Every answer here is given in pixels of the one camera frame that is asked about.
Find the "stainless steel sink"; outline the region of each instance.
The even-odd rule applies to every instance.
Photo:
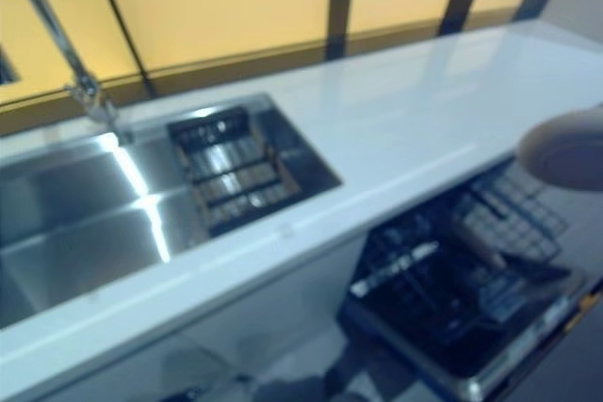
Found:
[[[268,96],[0,168],[0,328],[339,185]]]

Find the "faucet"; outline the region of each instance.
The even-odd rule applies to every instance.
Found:
[[[66,85],[65,89],[84,107],[86,114],[91,120],[103,123],[110,132],[115,134],[120,144],[127,143],[129,141],[128,135],[116,125],[118,118],[117,109],[101,89],[96,77],[86,70],[81,58],[73,48],[65,30],[58,21],[56,14],[50,8],[48,1],[29,1],[73,71],[73,85]]]

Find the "white cabinet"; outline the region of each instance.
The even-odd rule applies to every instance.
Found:
[[[333,320],[365,238],[324,251],[180,334],[252,373]]]
[[[326,250],[315,260],[43,400],[157,402],[195,386],[210,388],[228,380],[232,371],[214,354],[252,373],[333,320],[364,242],[362,236]],[[220,386],[207,400],[245,399],[237,386]]]
[[[48,402],[157,402],[194,386],[210,387],[225,370],[189,340],[176,335],[78,380]]]

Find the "countertop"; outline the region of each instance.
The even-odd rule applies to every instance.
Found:
[[[165,333],[486,168],[535,123],[601,103],[602,74],[603,46],[532,21],[124,109],[137,122],[267,92],[343,185],[0,331],[0,400],[75,378],[92,358]],[[2,138],[0,156],[96,132],[67,121]]]

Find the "dishwasher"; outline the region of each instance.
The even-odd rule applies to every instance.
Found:
[[[344,312],[443,397],[481,402],[570,314],[566,219],[513,160],[374,228]]]

